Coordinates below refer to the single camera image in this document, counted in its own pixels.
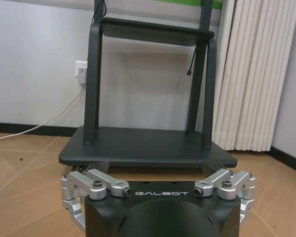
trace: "black baseboard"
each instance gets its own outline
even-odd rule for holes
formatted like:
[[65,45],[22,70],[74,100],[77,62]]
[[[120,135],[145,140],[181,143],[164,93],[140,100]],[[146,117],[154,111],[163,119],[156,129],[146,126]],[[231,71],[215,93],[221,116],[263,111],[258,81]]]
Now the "black baseboard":
[[275,147],[271,147],[269,152],[266,152],[269,156],[277,159],[281,163],[289,166],[290,168],[296,170],[296,157],[291,156]]
[[[0,123],[0,132],[19,133],[31,129],[35,126],[36,125]],[[76,130],[76,127],[42,126],[27,134],[71,137]]]

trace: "wall outlet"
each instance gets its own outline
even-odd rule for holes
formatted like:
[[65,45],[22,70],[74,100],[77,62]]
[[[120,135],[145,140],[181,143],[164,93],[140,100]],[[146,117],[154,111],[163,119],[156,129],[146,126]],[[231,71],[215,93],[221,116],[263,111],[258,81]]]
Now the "wall outlet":
[[85,84],[87,76],[87,61],[76,61],[75,62],[75,77],[79,84]]

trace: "green sign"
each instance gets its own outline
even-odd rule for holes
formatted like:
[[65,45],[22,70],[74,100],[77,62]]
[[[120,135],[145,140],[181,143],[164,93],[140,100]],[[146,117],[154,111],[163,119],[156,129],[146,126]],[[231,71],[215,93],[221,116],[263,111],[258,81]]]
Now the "green sign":
[[[165,1],[165,2],[183,4],[183,5],[199,6],[200,1],[202,1],[202,0],[155,0],[155,1]],[[221,9],[222,8],[222,2],[218,1],[218,0],[214,0],[213,8]]]

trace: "wooden floor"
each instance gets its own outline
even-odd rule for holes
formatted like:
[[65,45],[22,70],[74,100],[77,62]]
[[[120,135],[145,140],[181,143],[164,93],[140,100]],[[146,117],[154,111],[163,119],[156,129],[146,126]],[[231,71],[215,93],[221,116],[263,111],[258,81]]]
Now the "wooden floor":
[[[58,162],[69,138],[22,135],[0,141],[0,237],[82,237],[61,206],[61,176],[70,168]],[[258,179],[256,205],[241,237],[296,237],[296,172],[263,154],[233,153],[237,170]],[[199,170],[121,169],[126,180],[196,180]]]

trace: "white curtain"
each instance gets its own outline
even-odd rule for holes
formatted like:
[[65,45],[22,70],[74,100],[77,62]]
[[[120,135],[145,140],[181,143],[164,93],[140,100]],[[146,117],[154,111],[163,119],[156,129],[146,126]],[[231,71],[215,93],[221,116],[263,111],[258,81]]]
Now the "white curtain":
[[213,142],[271,147],[296,24],[296,0],[225,0],[218,34]]

